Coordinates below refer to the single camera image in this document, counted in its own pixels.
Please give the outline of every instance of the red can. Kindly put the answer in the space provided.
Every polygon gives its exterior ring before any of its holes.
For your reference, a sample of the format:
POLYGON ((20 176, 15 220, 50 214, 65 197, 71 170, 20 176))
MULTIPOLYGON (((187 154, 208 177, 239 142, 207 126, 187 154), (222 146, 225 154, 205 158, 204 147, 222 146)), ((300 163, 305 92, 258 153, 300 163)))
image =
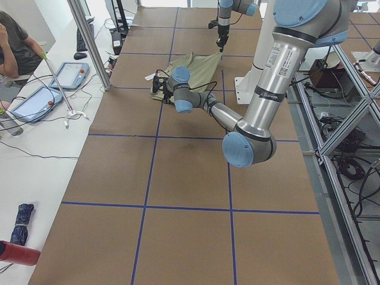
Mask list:
POLYGON ((0 261, 32 266, 37 264, 40 254, 37 249, 0 241, 0 261))

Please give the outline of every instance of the floor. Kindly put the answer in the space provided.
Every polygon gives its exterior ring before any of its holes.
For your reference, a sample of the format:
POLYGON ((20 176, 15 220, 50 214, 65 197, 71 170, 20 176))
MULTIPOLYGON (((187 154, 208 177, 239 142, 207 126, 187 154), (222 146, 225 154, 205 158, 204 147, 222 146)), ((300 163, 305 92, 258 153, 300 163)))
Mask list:
MULTIPOLYGON (((275 156, 237 169, 212 118, 151 99, 145 76, 218 51, 215 16, 139 8, 29 284, 339 284, 288 105, 275 156)), ((234 77, 250 70, 260 26, 234 26, 213 78, 242 115, 234 77)))

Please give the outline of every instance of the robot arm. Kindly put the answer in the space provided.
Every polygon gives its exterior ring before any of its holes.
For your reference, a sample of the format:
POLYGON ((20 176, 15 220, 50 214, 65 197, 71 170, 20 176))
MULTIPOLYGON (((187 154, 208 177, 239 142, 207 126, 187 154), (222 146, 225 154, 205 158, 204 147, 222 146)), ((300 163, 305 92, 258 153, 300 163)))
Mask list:
POLYGON ((346 39, 352 2, 276 1, 274 44, 243 118, 212 95, 191 92, 190 73, 185 67, 178 67, 166 81, 167 91, 174 95, 176 110, 183 113, 200 107, 231 131, 222 144, 230 164, 248 167, 270 159, 276 151, 276 139, 270 132, 270 125, 294 73, 309 48, 330 46, 346 39))
POLYGON ((260 5, 261 0, 221 0, 218 1, 218 17, 216 20, 211 21, 208 24, 208 28, 212 29, 218 26, 219 38, 216 41, 217 46, 220 48, 220 52, 223 51, 224 46, 228 40, 228 34, 230 31, 230 20, 232 11, 253 16, 257 7, 260 5))

